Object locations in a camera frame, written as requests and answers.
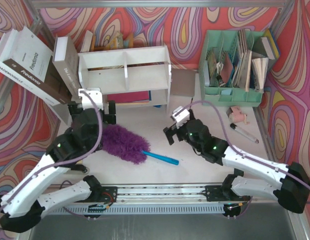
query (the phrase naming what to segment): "white shelf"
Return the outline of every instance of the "white shelf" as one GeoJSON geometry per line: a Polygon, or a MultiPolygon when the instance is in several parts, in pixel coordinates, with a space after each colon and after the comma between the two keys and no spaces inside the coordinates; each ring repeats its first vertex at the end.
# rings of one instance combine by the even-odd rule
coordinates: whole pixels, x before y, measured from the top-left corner
{"type": "Polygon", "coordinates": [[[166,105],[168,110],[172,74],[167,46],[80,53],[78,76],[84,89],[99,88],[104,95],[152,91],[149,103],[121,108],[166,105]]]}
{"type": "Polygon", "coordinates": [[[128,91],[158,90],[169,87],[163,64],[129,67],[127,71],[128,91]]]}
{"type": "Polygon", "coordinates": [[[94,70],[88,72],[88,88],[100,88],[102,94],[130,93],[168,89],[165,65],[135,66],[127,68],[126,89],[124,68],[94,70]]]}

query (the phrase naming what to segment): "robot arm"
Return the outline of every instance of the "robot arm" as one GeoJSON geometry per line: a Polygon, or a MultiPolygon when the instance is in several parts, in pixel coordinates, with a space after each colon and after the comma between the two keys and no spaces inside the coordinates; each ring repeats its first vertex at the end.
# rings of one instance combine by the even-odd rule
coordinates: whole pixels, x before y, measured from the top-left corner
{"type": "Polygon", "coordinates": [[[218,189],[225,200],[233,200],[234,196],[259,196],[277,200],[282,207],[294,213],[304,211],[310,190],[283,173],[288,172],[310,186],[310,179],[299,163],[287,165],[272,162],[244,152],[236,146],[231,147],[227,141],[212,136],[208,127],[201,120],[195,119],[191,109],[181,110],[180,106],[173,112],[171,117],[175,123],[163,130],[170,145],[174,143],[173,136],[176,135],[179,141],[186,141],[194,152],[206,161],[232,167],[259,178],[249,179],[238,174],[229,174],[218,189]],[[273,166],[274,169],[247,157],[273,166]]]}
{"type": "MultiPolygon", "coordinates": [[[[98,89],[85,91],[92,96],[104,120],[116,121],[114,112],[111,113],[111,117],[107,117],[104,113],[103,98],[98,89]]],[[[72,128],[67,129],[64,134],[53,141],[35,168],[13,190],[0,196],[0,206],[5,206],[2,210],[4,215],[0,218],[0,224],[4,230],[22,233],[34,227],[43,217],[55,209],[81,200],[89,199],[89,202],[101,200],[103,188],[93,175],[84,177],[83,180],[72,186],[42,194],[56,177],[67,172],[76,164],[75,162],[63,166],[48,167],[34,176],[38,170],[46,166],[84,155],[97,142],[96,133],[99,123],[96,112],[84,94],[79,96],[82,97],[81,107],[75,107],[73,104],[70,109],[76,109],[72,128]],[[29,178],[32,179],[22,187],[29,178]],[[8,202],[17,189],[20,189],[18,194],[8,202]]]]}

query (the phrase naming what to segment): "pink book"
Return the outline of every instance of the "pink book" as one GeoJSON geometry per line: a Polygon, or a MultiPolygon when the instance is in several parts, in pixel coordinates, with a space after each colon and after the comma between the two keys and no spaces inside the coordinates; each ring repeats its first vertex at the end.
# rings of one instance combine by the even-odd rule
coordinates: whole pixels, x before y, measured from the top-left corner
{"type": "Polygon", "coordinates": [[[108,94],[107,100],[115,101],[115,103],[117,104],[145,101],[145,100],[149,100],[149,91],[136,91],[136,92],[108,94]]]}

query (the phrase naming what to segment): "psychedelic patterned wall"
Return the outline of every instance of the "psychedelic patterned wall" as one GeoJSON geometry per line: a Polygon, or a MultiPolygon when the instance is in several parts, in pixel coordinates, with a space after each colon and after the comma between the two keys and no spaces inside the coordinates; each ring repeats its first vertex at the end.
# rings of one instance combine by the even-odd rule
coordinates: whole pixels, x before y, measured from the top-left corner
{"type": "Polygon", "coordinates": [[[286,21],[274,33],[281,57],[267,77],[261,108],[279,161],[299,162],[310,176],[310,0],[296,0],[286,21]]]}
{"type": "Polygon", "coordinates": [[[206,30],[262,31],[273,21],[275,7],[128,7],[46,8],[40,11],[55,35],[71,35],[77,46],[86,30],[96,34],[96,45],[104,46],[118,31],[125,38],[134,33],[134,46],[169,48],[171,62],[197,69],[206,30]]]}
{"type": "MultiPolygon", "coordinates": [[[[33,20],[20,0],[0,0],[0,39],[33,20]]],[[[0,74],[0,85],[4,76],[0,74]]],[[[0,114],[0,195],[15,187],[37,164],[57,134],[58,118],[47,105],[15,84],[0,114]]],[[[0,240],[16,233],[0,231],[0,240]]]]}
{"type": "MultiPolygon", "coordinates": [[[[20,1],[0,0],[0,37],[11,28],[30,25],[20,1]]],[[[134,33],[135,46],[169,47],[176,67],[198,68],[207,29],[262,31],[277,8],[47,8],[41,14],[55,35],[70,34],[77,46],[85,30],[105,45],[116,31],[134,33]]],[[[18,85],[0,116],[0,193],[15,186],[36,164],[56,135],[57,118],[40,99],[18,85]]],[[[0,232],[0,239],[13,235],[0,232]]]]}

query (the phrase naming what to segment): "pen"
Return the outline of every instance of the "pen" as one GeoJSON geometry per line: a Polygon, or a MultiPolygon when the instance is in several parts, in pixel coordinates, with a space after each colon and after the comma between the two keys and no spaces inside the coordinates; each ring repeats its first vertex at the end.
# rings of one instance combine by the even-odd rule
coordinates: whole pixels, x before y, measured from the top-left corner
{"type": "Polygon", "coordinates": [[[230,124],[230,127],[231,127],[232,129],[234,129],[236,132],[242,134],[244,137],[246,137],[246,138],[248,138],[249,140],[251,140],[252,142],[257,143],[257,144],[260,142],[256,137],[254,137],[254,136],[253,136],[252,134],[250,134],[249,132],[245,131],[243,128],[237,126],[236,124],[231,123],[231,124],[230,124]]]}

